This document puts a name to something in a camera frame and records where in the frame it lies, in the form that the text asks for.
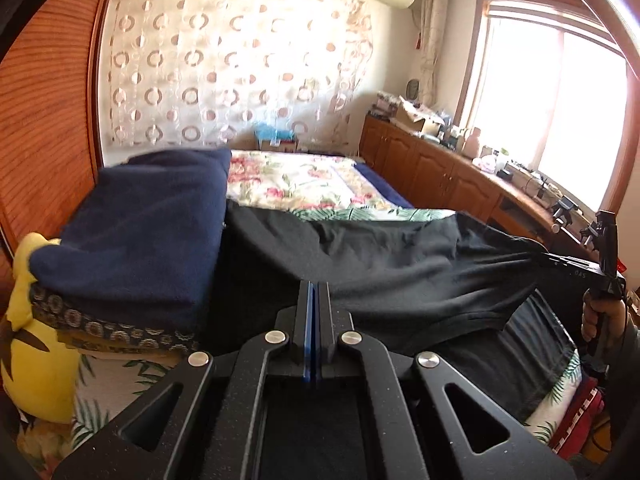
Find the person's right hand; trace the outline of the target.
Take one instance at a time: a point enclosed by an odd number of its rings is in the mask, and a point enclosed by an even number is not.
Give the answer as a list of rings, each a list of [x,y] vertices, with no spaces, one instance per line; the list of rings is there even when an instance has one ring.
[[[582,338],[597,340],[606,350],[622,339],[626,330],[627,309],[623,300],[594,296],[586,292],[582,304]]]

